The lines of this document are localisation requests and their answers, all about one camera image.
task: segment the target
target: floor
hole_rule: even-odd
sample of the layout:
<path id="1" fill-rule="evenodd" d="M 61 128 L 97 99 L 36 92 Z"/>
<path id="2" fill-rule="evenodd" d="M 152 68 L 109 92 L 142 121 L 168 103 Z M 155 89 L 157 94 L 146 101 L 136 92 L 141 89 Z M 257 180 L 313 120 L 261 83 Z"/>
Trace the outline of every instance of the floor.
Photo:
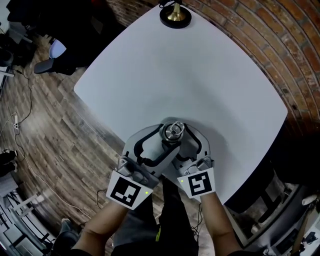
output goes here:
<path id="1" fill-rule="evenodd" d="M 124 143 L 101 125 L 75 94 L 74 86 L 84 68 L 71 76 L 33 73 L 36 63 L 49 58 L 48 42 L 46 38 L 36 38 L 37 51 L 32 62 L 24 69 L 15 67 L 29 78 L 32 89 L 31 114 L 21 124 L 20 135 L 16 136 L 16 142 L 23 147 L 27 159 L 18 164 L 17 174 L 23 181 L 20 187 L 26 196 L 43 195 L 44 200 L 36 211 L 46 226 L 57 234 L 62 218 L 68 217 L 79 225 L 88 221 L 86 215 L 93 217 L 99 211 L 97 191 L 107 189 Z M 1 126 L 15 112 L 19 121 L 28 114 L 30 90 L 22 75 L 17 73 L 14 78 L 6 80 L 0 109 Z M 17 149 L 13 132 L 8 123 L 0 137 L 1 149 Z M 35 175 L 40 176 L 56 194 Z M 196 226 L 198 202 L 190 200 L 183 192 L 181 197 L 191 225 Z M 154 215 L 159 216 L 164 203 L 161 185 L 155 188 L 152 199 Z M 104 192 L 99 193 L 98 203 L 101 206 L 108 203 Z M 205 226 L 200 231 L 199 245 L 199 255 L 214 255 Z M 111 239 L 105 251 L 106 255 L 112 252 Z"/>

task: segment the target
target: power strip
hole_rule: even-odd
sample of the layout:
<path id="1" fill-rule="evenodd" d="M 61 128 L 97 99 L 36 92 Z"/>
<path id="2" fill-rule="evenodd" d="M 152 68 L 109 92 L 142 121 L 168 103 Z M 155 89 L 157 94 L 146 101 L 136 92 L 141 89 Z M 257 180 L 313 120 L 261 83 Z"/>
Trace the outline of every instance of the power strip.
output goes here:
<path id="1" fill-rule="evenodd" d="M 19 130 L 19 123 L 18 123 L 18 115 L 17 114 L 14 116 L 13 128 L 16 129 L 16 130 Z"/>

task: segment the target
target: table top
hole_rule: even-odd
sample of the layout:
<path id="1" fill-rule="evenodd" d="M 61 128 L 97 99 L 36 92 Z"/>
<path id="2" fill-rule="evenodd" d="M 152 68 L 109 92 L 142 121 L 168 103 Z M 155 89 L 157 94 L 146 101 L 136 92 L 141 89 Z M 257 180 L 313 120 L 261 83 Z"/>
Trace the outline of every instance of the table top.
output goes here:
<path id="1" fill-rule="evenodd" d="M 266 76 L 218 28 L 190 10 L 189 26 L 164 26 L 156 6 L 96 58 L 74 91 L 124 142 L 176 117 L 209 141 L 225 203 L 262 160 L 287 115 Z"/>

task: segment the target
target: brick wall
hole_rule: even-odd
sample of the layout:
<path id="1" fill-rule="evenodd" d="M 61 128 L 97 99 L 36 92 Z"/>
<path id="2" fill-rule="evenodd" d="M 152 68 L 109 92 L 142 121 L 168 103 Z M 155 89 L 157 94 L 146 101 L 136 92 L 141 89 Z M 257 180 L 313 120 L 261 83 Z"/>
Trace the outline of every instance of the brick wall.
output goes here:
<path id="1" fill-rule="evenodd" d="M 286 130 L 306 135 L 320 123 L 318 0 L 183 0 L 236 42 L 259 66 L 288 109 Z M 129 26 L 158 0 L 107 0 Z"/>

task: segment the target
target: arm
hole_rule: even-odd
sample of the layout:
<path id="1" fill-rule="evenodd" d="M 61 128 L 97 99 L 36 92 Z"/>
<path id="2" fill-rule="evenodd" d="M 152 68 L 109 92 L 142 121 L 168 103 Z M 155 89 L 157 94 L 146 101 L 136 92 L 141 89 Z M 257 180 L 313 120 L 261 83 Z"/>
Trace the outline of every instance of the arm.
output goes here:
<path id="1" fill-rule="evenodd" d="M 212 238 L 215 255 L 227 256 L 242 251 L 217 194 L 214 192 L 201 196 L 201 203 L 204 222 Z"/>
<path id="2" fill-rule="evenodd" d="M 109 237 L 119 228 L 128 209 L 114 201 L 99 211 L 85 225 L 79 241 L 72 249 L 83 250 L 92 256 L 105 255 L 105 246 Z"/>

